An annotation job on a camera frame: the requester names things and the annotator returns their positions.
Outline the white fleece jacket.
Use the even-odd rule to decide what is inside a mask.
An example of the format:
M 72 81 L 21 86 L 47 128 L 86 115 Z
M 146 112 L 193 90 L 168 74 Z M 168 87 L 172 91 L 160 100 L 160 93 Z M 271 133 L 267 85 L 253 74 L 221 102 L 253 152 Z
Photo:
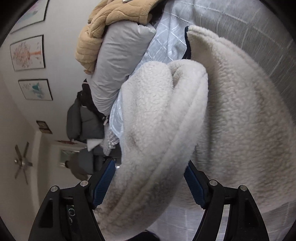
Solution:
M 228 187 L 246 185 L 261 212 L 295 202 L 295 124 L 274 83 L 243 50 L 190 26 L 191 59 L 150 61 L 121 88 L 122 163 L 95 217 L 126 240 L 170 204 L 193 208 L 189 161 Z

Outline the grey dark clothes heap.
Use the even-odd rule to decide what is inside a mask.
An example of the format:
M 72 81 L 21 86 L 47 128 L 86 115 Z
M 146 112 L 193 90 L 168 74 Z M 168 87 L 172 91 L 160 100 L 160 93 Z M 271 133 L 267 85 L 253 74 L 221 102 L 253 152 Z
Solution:
M 107 137 L 106 122 L 107 116 L 97 110 L 92 100 L 90 86 L 87 80 L 84 80 L 82 90 L 77 93 L 74 104 L 67 112 L 66 125 L 69 140 L 86 144 L 86 148 L 65 162 L 65 167 L 79 180 L 88 179 L 88 176 L 99 171 L 108 159 L 121 162 L 119 144 L 104 150 L 103 141 Z

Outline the ceiling fan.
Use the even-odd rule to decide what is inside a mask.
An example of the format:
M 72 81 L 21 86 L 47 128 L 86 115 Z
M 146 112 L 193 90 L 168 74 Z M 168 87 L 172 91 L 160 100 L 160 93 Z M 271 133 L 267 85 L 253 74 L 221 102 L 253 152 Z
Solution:
M 16 171 L 16 173 L 14 175 L 14 178 L 17 179 L 18 175 L 22 172 L 24 174 L 25 183 L 27 185 L 28 185 L 28 178 L 27 178 L 27 175 L 26 175 L 26 171 L 27 171 L 27 169 L 29 167 L 33 166 L 33 163 L 30 162 L 27 159 L 27 153 L 28 153 L 28 150 L 29 150 L 29 145 L 30 145 L 30 143 L 27 142 L 26 146 L 25 146 L 25 149 L 23 151 L 23 154 L 21 154 L 18 145 L 15 145 L 16 158 L 14 160 L 14 163 L 18 166 L 18 169 L 17 169 L 17 171 Z

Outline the grey pillow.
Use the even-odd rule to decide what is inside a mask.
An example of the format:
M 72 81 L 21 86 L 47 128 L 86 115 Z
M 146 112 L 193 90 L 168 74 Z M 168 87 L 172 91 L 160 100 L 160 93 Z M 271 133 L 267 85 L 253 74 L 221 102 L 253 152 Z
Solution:
M 151 24 L 119 21 L 108 26 L 95 70 L 88 80 L 92 100 L 100 113 L 110 115 L 121 86 L 140 63 L 155 34 Z

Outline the tan quilted blanket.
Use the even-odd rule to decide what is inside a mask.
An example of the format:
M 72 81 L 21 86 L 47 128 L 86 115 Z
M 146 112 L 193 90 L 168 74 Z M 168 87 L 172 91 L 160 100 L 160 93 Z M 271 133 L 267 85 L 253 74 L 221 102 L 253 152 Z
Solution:
M 132 21 L 146 25 L 151 11 L 159 0 L 101 1 L 88 17 L 87 25 L 79 33 L 75 59 L 88 75 L 95 70 L 97 56 L 103 42 L 105 28 L 119 21 Z

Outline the teal picture frame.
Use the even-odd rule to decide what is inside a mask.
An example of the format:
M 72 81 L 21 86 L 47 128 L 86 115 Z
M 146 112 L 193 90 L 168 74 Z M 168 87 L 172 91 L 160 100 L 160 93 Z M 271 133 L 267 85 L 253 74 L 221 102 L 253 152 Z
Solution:
M 53 100 L 48 79 L 22 79 L 18 84 L 26 100 Z

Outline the tree picture frame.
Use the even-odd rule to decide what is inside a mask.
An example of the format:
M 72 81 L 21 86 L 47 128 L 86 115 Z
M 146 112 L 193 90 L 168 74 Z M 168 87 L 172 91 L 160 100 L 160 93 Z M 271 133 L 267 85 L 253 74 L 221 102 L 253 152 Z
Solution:
M 10 55 L 15 72 L 45 69 L 44 35 L 37 35 L 10 44 Z

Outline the top picture frame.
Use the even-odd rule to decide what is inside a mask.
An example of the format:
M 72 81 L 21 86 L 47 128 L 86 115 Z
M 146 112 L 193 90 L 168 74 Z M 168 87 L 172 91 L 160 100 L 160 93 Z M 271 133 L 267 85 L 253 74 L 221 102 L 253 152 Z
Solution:
M 27 10 L 13 26 L 11 33 L 14 33 L 27 26 L 42 22 L 46 18 L 49 0 L 37 1 L 29 10 Z

